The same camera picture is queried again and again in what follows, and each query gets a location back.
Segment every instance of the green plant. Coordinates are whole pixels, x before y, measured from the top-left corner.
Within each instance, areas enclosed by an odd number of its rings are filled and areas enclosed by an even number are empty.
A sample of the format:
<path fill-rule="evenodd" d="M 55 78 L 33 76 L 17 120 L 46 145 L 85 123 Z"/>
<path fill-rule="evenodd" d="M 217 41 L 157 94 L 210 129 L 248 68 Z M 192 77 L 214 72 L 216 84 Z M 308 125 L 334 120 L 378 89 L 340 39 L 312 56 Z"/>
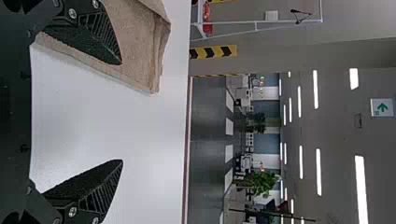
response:
<path fill-rule="evenodd" d="M 265 114 L 264 113 L 249 113 L 247 114 L 247 132 L 250 133 L 264 133 L 265 132 Z"/>
<path fill-rule="evenodd" d="M 243 180 L 235 180 L 237 188 L 253 189 L 255 195 L 262 194 L 266 198 L 270 196 L 270 190 L 276 184 L 277 177 L 274 173 L 258 172 L 253 175 L 247 175 Z"/>

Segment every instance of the metal pole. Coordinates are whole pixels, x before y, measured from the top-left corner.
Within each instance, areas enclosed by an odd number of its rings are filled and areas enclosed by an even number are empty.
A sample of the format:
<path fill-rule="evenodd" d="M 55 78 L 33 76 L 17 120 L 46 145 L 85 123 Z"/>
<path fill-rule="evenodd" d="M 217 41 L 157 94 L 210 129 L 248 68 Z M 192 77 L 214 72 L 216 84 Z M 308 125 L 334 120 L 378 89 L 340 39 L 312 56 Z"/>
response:
<path fill-rule="evenodd" d="M 238 210 L 238 209 L 229 209 L 229 211 L 233 211 L 233 212 L 240 212 L 240 213 L 246 213 L 245 210 Z M 289 218 L 289 219 L 297 219 L 297 220 L 304 220 L 304 221 L 309 221 L 309 222 L 317 222 L 314 219 L 310 219 L 310 218 L 301 218 L 301 217 L 294 217 L 293 214 L 291 214 L 291 216 L 288 216 L 289 214 L 280 214 L 280 213 L 272 213 L 272 212 L 265 212 L 265 211 L 261 211 L 258 214 L 265 214 L 265 215 L 269 215 L 272 217 L 285 217 L 285 218 Z"/>

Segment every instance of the yellow and black warning stripe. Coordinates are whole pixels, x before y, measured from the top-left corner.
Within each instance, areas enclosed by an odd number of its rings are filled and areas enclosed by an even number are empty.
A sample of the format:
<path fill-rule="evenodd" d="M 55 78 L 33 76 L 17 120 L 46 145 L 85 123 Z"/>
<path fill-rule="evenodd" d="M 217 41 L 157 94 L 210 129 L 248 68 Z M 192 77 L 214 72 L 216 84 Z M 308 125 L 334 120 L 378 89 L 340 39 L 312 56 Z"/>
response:
<path fill-rule="evenodd" d="M 236 45 L 211 46 L 190 49 L 190 59 L 213 59 L 237 56 Z"/>
<path fill-rule="evenodd" d="M 231 1 L 233 1 L 233 0 L 207 0 L 207 2 L 208 2 L 209 4 L 212 4 L 212 3 L 231 2 Z M 192 3 L 193 6 L 195 6 L 195 5 L 197 5 L 198 0 L 191 0 L 191 3 Z"/>
<path fill-rule="evenodd" d="M 193 77 L 244 77 L 247 76 L 248 74 L 231 74 L 231 73 L 226 73 L 226 74 L 213 74 L 213 75 L 197 75 Z"/>

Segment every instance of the white table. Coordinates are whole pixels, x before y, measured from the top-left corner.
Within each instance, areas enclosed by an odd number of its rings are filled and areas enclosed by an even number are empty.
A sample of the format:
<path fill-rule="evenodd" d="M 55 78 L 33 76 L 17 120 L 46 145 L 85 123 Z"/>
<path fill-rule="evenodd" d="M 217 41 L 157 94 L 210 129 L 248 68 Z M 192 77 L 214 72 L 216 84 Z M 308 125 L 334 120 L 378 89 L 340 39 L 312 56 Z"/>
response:
<path fill-rule="evenodd" d="M 43 191 L 102 162 L 123 159 L 105 224 L 181 223 L 191 2 L 163 2 L 172 34 L 157 95 L 33 46 L 31 178 Z"/>

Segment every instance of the beige cloth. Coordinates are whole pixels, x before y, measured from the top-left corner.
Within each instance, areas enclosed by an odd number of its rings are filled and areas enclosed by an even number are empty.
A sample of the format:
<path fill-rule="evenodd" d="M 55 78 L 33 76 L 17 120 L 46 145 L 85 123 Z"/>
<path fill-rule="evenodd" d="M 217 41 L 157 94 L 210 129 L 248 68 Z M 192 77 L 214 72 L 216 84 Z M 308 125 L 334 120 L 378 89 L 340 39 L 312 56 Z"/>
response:
<path fill-rule="evenodd" d="M 99 61 L 44 33 L 39 34 L 35 42 L 70 55 L 133 88 L 149 93 L 158 92 L 163 73 L 163 52 L 171 29 L 162 0 L 102 2 L 119 41 L 122 65 Z"/>

